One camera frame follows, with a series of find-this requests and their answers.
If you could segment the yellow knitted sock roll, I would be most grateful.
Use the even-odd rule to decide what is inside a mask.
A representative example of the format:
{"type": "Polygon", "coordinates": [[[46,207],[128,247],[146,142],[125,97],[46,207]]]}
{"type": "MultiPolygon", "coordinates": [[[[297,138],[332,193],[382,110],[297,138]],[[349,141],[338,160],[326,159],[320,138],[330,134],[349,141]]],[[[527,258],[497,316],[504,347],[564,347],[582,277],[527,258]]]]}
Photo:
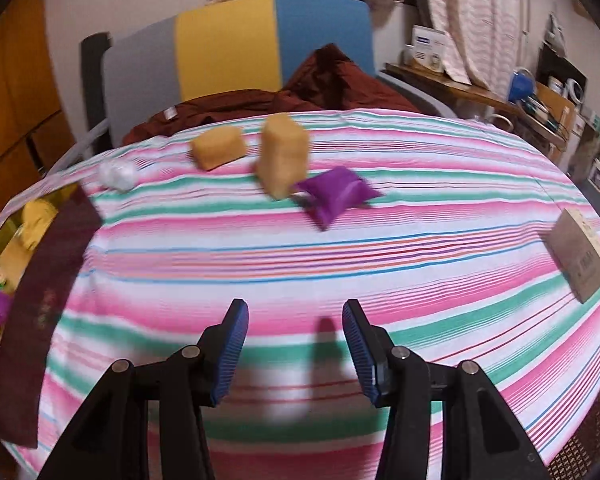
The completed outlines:
{"type": "Polygon", "coordinates": [[[23,246],[35,250],[57,214],[57,208],[48,200],[37,198],[27,202],[22,210],[20,238],[23,246]]]}

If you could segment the white blue product box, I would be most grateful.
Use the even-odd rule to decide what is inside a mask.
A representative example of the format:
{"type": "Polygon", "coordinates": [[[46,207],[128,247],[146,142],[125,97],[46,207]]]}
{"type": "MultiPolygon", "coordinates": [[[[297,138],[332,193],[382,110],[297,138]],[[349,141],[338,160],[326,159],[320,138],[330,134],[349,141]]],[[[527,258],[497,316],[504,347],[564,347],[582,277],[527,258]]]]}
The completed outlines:
{"type": "Polygon", "coordinates": [[[443,72],[446,36],[440,30],[415,25],[412,30],[412,59],[426,70],[443,72]]]}

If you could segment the dark red garment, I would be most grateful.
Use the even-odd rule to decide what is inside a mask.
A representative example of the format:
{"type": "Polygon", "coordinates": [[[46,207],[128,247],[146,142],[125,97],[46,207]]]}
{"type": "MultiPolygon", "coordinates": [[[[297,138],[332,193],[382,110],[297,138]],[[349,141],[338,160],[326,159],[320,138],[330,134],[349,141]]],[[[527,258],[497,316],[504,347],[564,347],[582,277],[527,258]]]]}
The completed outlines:
{"type": "Polygon", "coordinates": [[[235,90],[178,103],[173,117],[166,112],[155,114],[131,129],[122,143],[130,145],[155,136],[168,138],[188,128],[226,120],[356,108],[419,111],[401,93],[363,72],[336,44],[326,44],[312,52],[278,91],[235,90]]]}

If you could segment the white bed rail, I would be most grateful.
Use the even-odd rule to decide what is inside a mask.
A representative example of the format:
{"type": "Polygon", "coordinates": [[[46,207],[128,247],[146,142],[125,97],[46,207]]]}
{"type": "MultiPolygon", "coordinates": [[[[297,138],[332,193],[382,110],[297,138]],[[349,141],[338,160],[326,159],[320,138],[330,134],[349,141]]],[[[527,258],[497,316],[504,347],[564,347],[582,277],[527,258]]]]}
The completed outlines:
{"type": "Polygon", "coordinates": [[[94,128],[91,128],[84,138],[76,142],[69,151],[66,151],[65,154],[50,167],[46,172],[46,176],[49,177],[51,174],[58,174],[58,172],[66,170],[76,164],[85,153],[93,147],[93,144],[108,131],[108,128],[109,120],[105,118],[94,128]]]}

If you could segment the tall tan sponge block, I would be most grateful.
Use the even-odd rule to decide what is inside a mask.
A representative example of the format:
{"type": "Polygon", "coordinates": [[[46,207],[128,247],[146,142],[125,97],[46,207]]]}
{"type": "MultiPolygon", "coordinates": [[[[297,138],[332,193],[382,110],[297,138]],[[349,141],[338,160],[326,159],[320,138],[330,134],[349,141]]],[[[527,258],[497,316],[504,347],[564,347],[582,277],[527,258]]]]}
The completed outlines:
{"type": "Polygon", "coordinates": [[[264,192],[283,200],[308,174],[310,134],[290,115],[268,116],[261,130],[256,174],[264,192]]]}

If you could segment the wooden side table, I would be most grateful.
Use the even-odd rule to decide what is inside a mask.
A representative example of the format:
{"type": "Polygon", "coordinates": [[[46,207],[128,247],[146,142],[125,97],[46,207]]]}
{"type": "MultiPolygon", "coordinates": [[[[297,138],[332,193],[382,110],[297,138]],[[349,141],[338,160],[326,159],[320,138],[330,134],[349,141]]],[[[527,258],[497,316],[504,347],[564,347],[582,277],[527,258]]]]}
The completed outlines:
{"type": "Polygon", "coordinates": [[[460,84],[441,74],[396,63],[386,63],[385,72],[434,96],[449,107],[454,108],[462,103],[470,103],[485,110],[487,108],[493,110],[495,114],[500,114],[507,119],[513,119],[515,126],[524,125],[550,144],[551,160],[556,160],[557,153],[562,153],[567,147],[567,139],[562,134],[550,131],[535,118],[526,114],[519,104],[502,100],[489,90],[471,84],[460,84]]]}

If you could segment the pink patterned curtain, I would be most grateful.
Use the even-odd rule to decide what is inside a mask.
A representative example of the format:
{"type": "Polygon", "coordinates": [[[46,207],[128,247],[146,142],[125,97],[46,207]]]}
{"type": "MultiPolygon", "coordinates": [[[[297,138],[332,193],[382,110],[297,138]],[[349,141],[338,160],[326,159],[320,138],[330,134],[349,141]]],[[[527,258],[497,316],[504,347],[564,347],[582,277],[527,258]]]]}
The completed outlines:
{"type": "Polygon", "coordinates": [[[443,32],[443,69],[454,81],[504,99],[517,65],[520,0],[427,0],[443,32]]]}

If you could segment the white plastic bag ball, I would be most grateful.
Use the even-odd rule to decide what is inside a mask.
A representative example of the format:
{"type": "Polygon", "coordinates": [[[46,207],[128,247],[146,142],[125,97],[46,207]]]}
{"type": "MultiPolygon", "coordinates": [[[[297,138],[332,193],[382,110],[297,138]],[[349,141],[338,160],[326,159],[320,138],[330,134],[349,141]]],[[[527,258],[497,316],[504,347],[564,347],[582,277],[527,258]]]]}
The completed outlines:
{"type": "Polygon", "coordinates": [[[104,188],[125,193],[137,186],[140,176],[134,162],[113,159],[99,165],[98,180],[104,188]]]}

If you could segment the large tan sponge block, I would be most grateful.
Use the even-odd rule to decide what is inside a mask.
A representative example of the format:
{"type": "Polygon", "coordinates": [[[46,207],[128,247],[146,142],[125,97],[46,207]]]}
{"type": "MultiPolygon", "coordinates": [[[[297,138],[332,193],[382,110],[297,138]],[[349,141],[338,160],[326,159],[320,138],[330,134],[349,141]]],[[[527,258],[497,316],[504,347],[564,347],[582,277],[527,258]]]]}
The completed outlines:
{"type": "Polygon", "coordinates": [[[22,244],[18,236],[14,236],[1,252],[0,271],[7,288],[12,292],[18,287],[31,258],[32,252],[22,244]]]}

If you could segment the small tan sponge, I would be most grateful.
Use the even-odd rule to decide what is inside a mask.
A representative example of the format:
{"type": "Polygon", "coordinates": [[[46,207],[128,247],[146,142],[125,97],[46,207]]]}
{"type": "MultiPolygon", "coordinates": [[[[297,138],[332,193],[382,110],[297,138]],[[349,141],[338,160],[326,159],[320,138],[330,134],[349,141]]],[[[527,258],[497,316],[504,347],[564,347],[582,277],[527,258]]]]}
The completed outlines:
{"type": "Polygon", "coordinates": [[[241,128],[219,126],[193,138],[190,154],[199,169],[210,171],[245,157],[248,148],[241,128]]]}

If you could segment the brown cardboard box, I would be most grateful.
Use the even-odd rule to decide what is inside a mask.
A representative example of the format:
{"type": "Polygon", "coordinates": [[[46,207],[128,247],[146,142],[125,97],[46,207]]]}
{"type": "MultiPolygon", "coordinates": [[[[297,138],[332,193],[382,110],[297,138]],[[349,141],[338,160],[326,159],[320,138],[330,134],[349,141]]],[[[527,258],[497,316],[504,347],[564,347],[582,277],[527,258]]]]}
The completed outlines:
{"type": "Polygon", "coordinates": [[[581,301],[600,289],[600,237],[585,216],[565,208],[545,237],[545,244],[581,301]]]}

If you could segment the striped pink green bedspread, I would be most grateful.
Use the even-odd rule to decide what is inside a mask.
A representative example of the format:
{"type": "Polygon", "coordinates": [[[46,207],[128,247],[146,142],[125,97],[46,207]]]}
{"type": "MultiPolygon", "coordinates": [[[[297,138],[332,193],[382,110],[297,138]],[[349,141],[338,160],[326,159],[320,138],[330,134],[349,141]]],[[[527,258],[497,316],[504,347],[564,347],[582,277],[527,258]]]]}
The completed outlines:
{"type": "Polygon", "coordinates": [[[50,344],[29,474],[115,359],[170,356],[245,300],[249,330],[230,392],[204,414],[220,479],[370,479],[387,415],[362,396],[341,331],[357,299],[370,322],[423,359],[473,360],[543,460],[600,392],[600,290],[579,301],[544,240],[566,208],[600,237],[568,178],[518,136],[395,110],[303,113],[312,174],[346,167],[377,188],[370,206],[317,229],[271,200],[252,157],[204,172],[193,130],[108,153],[140,180],[118,193],[100,157],[14,197],[78,181],[102,226],[87,246],[50,344]]]}

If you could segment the grey yellow blue headboard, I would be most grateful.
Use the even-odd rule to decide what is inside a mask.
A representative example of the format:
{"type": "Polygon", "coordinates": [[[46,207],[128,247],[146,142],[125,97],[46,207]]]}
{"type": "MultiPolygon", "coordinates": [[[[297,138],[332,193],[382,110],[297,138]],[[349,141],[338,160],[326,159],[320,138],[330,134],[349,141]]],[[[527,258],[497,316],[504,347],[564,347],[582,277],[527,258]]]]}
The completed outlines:
{"type": "Polygon", "coordinates": [[[361,0],[233,0],[189,10],[114,40],[102,91],[114,146],[172,105],[210,94],[277,91],[325,44],[376,73],[361,0]]]}

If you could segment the blue desk fan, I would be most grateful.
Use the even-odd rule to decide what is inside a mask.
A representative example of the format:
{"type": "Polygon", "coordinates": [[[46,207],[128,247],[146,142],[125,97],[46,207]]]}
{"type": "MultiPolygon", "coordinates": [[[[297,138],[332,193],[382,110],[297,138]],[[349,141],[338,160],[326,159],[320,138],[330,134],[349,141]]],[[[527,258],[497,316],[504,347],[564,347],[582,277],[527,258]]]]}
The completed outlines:
{"type": "Polygon", "coordinates": [[[510,78],[508,97],[511,103],[527,99],[535,94],[535,79],[528,68],[516,67],[510,78]]]}

